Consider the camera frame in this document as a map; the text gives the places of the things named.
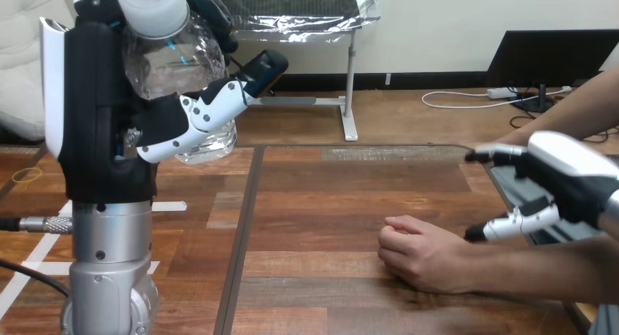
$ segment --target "white couch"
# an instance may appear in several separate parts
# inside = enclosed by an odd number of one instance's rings
[[[45,135],[41,16],[73,24],[64,0],[0,0],[0,127],[30,140]]]

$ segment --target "bottle cap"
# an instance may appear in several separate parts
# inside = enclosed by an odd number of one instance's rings
[[[189,13],[187,0],[118,0],[127,24],[141,36],[160,38],[178,32]]]

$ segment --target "white cable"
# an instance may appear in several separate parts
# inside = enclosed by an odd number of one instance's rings
[[[572,90],[572,88],[570,88],[570,87],[563,87],[563,89],[561,89],[558,92],[546,93],[546,96],[552,96],[552,95],[555,95],[555,94],[565,93],[565,92],[569,92],[571,90]],[[457,95],[457,96],[488,96],[488,94],[468,94],[468,93],[457,93],[457,92],[430,92],[430,93],[427,93],[425,96],[421,97],[421,101],[423,101],[423,103],[425,105],[428,105],[429,107],[437,107],[439,109],[485,109],[487,107],[500,107],[501,105],[513,104],[513,103],[518,103],[519,101],[527,101],[527,100],[531,100],[531,99],[537,98],[537,96],[532,96],[530,98],[524,98],[524,99],[518,99],[518,100],[512,100],[512,101],[504,101],[504,102],[498,103],[498,104],[480,105],[480,106],[476,106],[476,107],[451,107],[451,106],[447,106],[447,105],[434,105],[434,104],[428,103],[426,101],[426,97],[427,96],[431,96],[433,94],[454,94],[454,95]]]

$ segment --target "human arm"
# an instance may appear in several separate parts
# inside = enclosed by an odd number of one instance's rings
[[[496,142],[526,145],[536,131],[557,131],[584,139],[619,125],[619,66],[602,72],[534,122]]]
[[[421,290],[619,302],[619,243],[608,237],[514,248],[470,244],[410,216],[389,217],[385,223],[379,257],[390,271]]]

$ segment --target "robotic hand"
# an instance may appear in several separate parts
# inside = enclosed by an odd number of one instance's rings
[[[533,233],[561,219],[584,221],[619,240],[619,167],[576,139],[540,131],[531,136],[528,147],[483,145],[466,160],[514,166],[517,178],[529,178],[553,196],[552,201],[544,196],[472,226],[466,231],[466,240],[506,239]]]
[[[187,2],[211,25],[222,51],[234,52],[238,44],[223,4]],[[240,73],[201,91],[146,102],[125,75],[118,0],[75,0],[75,9],[79,18],[70,30],[41,19],[46,143],[63,169],[73,217],[24,220],[19,228],[53,226],[73,234],[63,335],[147,335],[158,310],[158,291],[147,275],[158,162],[202,143],[243,112],[288,62],[265,50]],[[130,155],[124,144],[133,130],[138,150]]]

